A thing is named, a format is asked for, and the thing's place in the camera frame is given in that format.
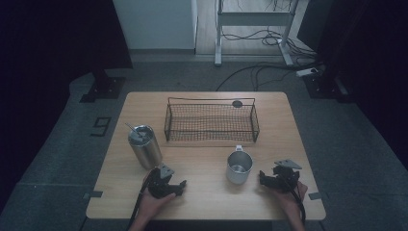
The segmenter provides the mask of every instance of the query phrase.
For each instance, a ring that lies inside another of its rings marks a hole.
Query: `metal cup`
[[[135,127],[129,132],[128,141],[145,169],[152,169],[162,162],[162,152],[151,127],[147,125]]]
[[[251,156],[242,150],[241,145],[237,145],[235,152],[228,157],[227,178],[234,184],[243,184],[248,178],[252,164]]]

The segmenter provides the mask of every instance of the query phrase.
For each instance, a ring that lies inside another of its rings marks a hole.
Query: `tabletop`
[[[165,136],[169,97],[193,99],[255,98],[260,134],[256,142],[172,142]],[[163,162],[175,171],[170,185],[187,180],[182,196],[170,201],[155,219],[268,220],[285,215],[275,198],[260,186],[262,170],[272,175],[276,161],[291,159],[302,167],[299,180],[309,187],[304,198],[306,218],[322,220],[325,210],[291,106],[284,92],[130,92],[124,102],[114,134],[87,208],[88,218],[129,218],[143,177],[148,172],[138,162],[127,136],[129,127],[149,125],[155,132]],[[253,159],[246,182],[234,185],[226,178],[227,158],[241,144]]]

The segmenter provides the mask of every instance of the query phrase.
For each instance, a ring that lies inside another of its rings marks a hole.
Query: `black device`
[[[150,173],[147,175],[146,179],[141,186],[138,200],[135,204],[135,209],[129,220],[129,224],[126,230],[129,230],[132,225],[133,220],[135,219],[136,213],[138,212],[141,199],[143,197],[143,192],[146,188],[149,190],[150,194],[154,197],[160,199],[169,194],[175,193],[176,196],[183,194],[183,189],[186,187],[187,181],[184,180],[179,185],[169,185],[171,176],[173,175],[174,170],[166,166],[165,164],[160,164],[158,167],[154,167]]]
[[[277,166],[272,170],[273,175],[276,175],[276,177],[266,176],[260,170],[259,183],[268,188],[280,190],[282,193],[290,192],[296,200],[297,206],[302,213],[302,222],[304,224],[306,219],[305,208],[303,206],[302,199],[300,198],[300,194],[298,195],[296,194],[296,192],[294,192],[294,189],[297,186],[297,181],[300,177],[300,173],[298,171],[293,171],[294,168],[302,169],[302,167],[289,159],[275,163],[277,164]]]

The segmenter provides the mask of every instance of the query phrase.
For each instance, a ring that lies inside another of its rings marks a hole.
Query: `hand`
[[[279,206],[285,212],[288,217],[289,224],[293,231],[303,231],[305,227],[300,219],[300,209],[297,206],[297,202],[290,192],[282,193],[280,190],[268,188],[271,194],[273,194],[277,199]],[[295,193],[303,201],[308,187],[302,184],[300,181],[297,182],[297,187],[294,188]]]
[[[146,180],[149,174],[150,172],[148,172],[146,176],[144,176],[143,182]],[[167,195],[166,197],[158,199],[150,193],[149,189],[145,189],[140,202],[138,214],[136,215],[135,220],[130,226],[129,231],[144,230],[144,227],[147,225],[147,223],[157,214],[159,214],[161,208],[175,197],[176,194],[172,193]]]

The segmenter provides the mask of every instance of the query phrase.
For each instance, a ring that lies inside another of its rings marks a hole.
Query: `black wire basket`
[[[255,142],[259,133],[255,98],[168,99],[167,141]]]

